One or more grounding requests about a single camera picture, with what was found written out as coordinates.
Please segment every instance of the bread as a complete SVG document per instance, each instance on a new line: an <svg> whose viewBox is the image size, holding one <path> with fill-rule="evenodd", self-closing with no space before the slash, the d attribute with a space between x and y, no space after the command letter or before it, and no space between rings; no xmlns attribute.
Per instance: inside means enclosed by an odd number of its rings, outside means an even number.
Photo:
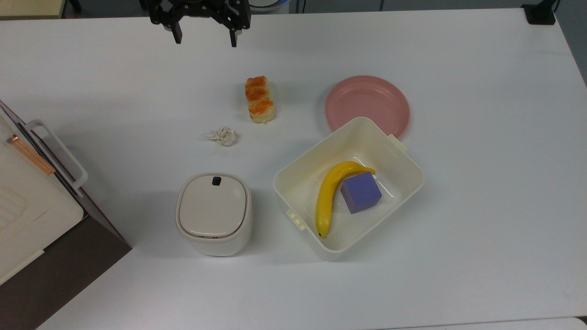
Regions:
<svg viewBox="0 0 587 330"><path fill-rule="evenodd" d="M275 117L275 104L271 100L267 77L247 79L245 95L247 96L249 116L253 122L265 123Z"/></svg>

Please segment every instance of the foam block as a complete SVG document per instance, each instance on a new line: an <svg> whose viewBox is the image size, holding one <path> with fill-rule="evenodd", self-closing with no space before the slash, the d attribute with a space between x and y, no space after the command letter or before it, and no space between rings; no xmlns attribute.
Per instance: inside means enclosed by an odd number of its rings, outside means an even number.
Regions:
<svg viewBox="0 0 587 330"><path fill-rule="evenodd" d="M370 172L344 179L340 192L351 214L373 207L381 199L381 191Z"/></svg>

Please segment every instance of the white table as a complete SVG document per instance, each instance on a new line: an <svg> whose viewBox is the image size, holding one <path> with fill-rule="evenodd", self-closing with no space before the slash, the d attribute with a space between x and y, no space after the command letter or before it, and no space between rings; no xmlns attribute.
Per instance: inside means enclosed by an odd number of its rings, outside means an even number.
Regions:
<svg viewBox="0 0 587 330"><path fill-rule="evenodd" d="M587 89L558 25L521 9L255 16L230 48L148 19L0 22L0 97L44 119L134 250L42 329L368 329L587 315ZM248 119L267 75L278 114ZM336 262L278 210L273 176L330 131L329 89L376 75L406 95L422 189ZM204 137L230 126L235 146ZM174 208L195 173L253 193L251 242L199 254Z"/></svg>

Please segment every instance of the pink plate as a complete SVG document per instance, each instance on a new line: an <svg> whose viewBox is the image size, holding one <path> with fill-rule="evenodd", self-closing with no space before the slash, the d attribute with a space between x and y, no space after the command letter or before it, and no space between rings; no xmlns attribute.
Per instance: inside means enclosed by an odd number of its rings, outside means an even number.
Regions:
<svg viewBox="0 0 587 330"><path fill-rule="evenodd" d="M402 92L373 76L355 76L339 82L328 93L324 111L333 131L354 118L367 117L385 134L400 137L410 121L410 107Z"/></svg>

